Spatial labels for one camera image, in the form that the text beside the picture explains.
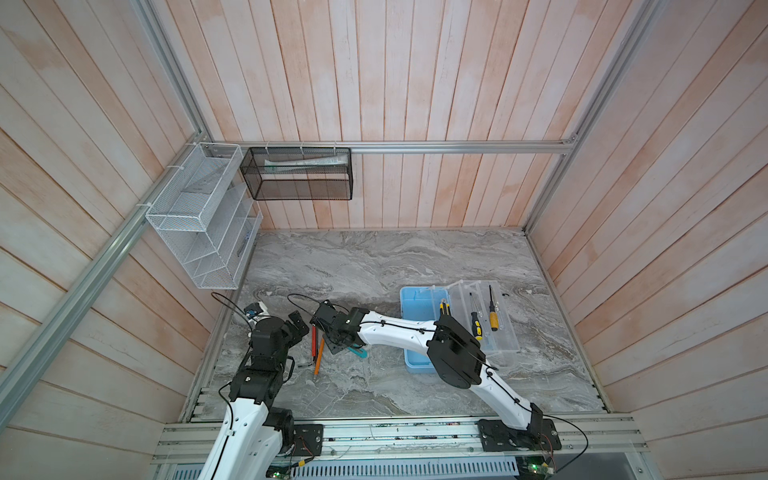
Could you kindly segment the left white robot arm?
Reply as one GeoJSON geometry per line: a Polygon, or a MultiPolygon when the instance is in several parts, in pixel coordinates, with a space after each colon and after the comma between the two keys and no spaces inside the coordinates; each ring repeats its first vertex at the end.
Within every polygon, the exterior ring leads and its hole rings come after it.
{"type": "Polygon", "coordinates": [[[292,411],[270,408],[293,373],[290,348],[309,333],[297,311],[286,320],[269,316],[252,327],[246,354],[229,382],[227,413],[202,479],[265,479],[273,460],[291,449],[292,411]]]}

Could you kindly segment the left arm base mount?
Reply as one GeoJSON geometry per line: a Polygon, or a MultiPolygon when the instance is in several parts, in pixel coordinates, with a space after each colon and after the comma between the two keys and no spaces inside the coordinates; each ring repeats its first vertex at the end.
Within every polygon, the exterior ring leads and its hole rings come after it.
{"type": "Polygon", "coordinates": [[[263,425],[260,433],[266,437],[257,442],[256,454],[296,455],[316,457],[322,452],[323,424],[263,425]]]}

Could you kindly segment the red handled tool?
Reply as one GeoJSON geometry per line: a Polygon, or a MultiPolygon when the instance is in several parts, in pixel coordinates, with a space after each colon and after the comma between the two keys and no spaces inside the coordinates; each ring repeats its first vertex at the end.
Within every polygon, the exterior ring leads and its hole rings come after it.
{"type": "Polygon", "coordinates": [[[317,328],[316,326],[312,325],[311,327],[311,356],[312,361],[316,362],[318,357],[318,339],[317,339],[317,328]]]}

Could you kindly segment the teal utility knife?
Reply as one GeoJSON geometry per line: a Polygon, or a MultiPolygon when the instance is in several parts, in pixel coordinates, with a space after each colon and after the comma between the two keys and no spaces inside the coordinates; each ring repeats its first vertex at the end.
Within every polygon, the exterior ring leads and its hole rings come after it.
{"type": "Polygon", "coordinates": [[[362,359],[365,359],[365,358],[368,357],[368,353],[364,349],[348,347],[347,350],[352,352],[353,354],[357,355],[358,357],[360,357],[362,359]]]}

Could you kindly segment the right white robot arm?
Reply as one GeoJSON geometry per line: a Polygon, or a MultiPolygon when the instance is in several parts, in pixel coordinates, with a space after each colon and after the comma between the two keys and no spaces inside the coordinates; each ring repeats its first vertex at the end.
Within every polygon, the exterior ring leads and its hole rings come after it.
{"type": "Polygon", "coordinates": [[[417,322],[363,308],[345,313],[323,302],[311,323],[324,333],[329,346],[384,345],[425,355],[445,383],[475,393],[507,428],[533,437],[540,434],[541,409],[518,395],[495,372],[480,342],[449,314],[436,321],[417,322]]]}

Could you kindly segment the orange pencil tool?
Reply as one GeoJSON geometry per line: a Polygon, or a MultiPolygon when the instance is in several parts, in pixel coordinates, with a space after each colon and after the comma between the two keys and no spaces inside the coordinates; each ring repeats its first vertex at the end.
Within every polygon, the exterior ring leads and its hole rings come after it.
{"type": "Polygon", "coordinates": [[[325,348],[325,338],[321,337],[320,343],[319,343],[319,345],[317,347],[317,355],[316,355],[316,358],[315,358],[315,366],[314,366],[314,375],[315,376],[319,375],[319,371],[320,371],[320,367],[321,367],[321,363],[322,363],[322,358],[323,358],[324,348],[325,348]]]}

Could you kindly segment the black yellow phillips screwdriver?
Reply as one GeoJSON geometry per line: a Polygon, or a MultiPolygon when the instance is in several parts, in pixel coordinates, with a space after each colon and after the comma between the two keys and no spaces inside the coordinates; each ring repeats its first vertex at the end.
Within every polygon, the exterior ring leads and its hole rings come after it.
{"type": "Polygon", "coordinates": [[[480,341],[483,339],[483,329],[480,321],[482,314],[481,306],[477,300],[477,296],[472,292],[469,293],[469,300],[473,335],[476,340],[480,341]]]}

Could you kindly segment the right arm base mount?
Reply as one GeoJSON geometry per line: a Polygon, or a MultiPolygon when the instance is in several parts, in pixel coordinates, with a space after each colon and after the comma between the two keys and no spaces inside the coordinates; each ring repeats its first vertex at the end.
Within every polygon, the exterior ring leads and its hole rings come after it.
{"type": "Polygon", "coordinates": [[[561,450],[562,443],[551,419],[534,420],[527,429],[507,427],[501,420],[482,419],[477,422],[480,441],[485,452],[530,450],[546,452],[561,450]]]}

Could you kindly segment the blue plastic tool box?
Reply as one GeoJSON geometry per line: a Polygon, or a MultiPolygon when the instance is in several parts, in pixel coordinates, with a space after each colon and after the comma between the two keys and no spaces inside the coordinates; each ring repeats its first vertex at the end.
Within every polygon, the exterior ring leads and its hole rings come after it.
{"type": "Polygon", "coordinates": [[[447,322],[447,327],[441,327],[439,337],[447,340],[454,339],[462,342],[468,336],[483,352],[485,358],[493,362],[505,361],[520,349],[512,318],[502,305],[502,291],[495,280],[458,280],[445,286],[406,286],[400,290],[401,316],[413,322],[447,322]],[[488,286],[493,288],[499,317],[499,330],[492,331],[489,324],[489,293],[488,286]],[[480,303],[481,325],[483,339],[478,341],[473,335],[470,317],[469,293],[477,296],[480,303]],[[441,315],[439,304],[445,299],[451,308],[451,316],[441,315]]]}

